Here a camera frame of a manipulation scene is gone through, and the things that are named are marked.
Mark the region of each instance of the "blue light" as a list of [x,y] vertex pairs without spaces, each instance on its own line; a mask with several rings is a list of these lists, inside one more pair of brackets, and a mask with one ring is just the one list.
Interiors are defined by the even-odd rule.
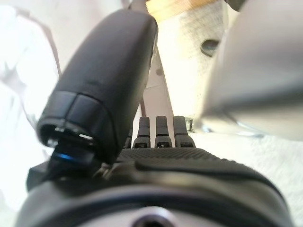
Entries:
[[69,155],[65,155],[65,154],[56,154],[56,156],[64,158],[64,159],[68,159],[68,160],[73,160],[73,157],[71,157]]

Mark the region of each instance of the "black robotic finger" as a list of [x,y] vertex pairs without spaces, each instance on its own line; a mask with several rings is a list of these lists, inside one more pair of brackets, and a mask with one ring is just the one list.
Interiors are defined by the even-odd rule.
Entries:
[[157,117],[155,148],[172,148],[166,116]]
[[174,117],[174,134],[177,148],[195,148],[193,139],[186,130],[185,118],[182,116]]
[[138,137],[134,140],[133,148],[150,148],[151,133],[149,117],[140,117]]

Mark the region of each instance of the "wooden block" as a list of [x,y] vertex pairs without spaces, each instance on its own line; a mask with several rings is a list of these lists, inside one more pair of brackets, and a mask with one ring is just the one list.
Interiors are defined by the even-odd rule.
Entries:
[[157,22],[160,22],[214,1],[215,0],[150,0],[146,2],[146,6],[149,13]]

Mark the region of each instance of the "white fabric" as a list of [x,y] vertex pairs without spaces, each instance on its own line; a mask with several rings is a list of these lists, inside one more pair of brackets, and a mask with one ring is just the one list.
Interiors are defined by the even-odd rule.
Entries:
[[0,6],[0,213],[19,210],[29,168],[47,158],[33,127],[58,76],[39,24]]

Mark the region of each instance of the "gray plastic part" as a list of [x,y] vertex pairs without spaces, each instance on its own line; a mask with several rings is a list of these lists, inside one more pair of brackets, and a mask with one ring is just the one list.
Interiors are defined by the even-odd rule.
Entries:
[[251,0],[223,37],[196,130],[303,140],[303,1]]

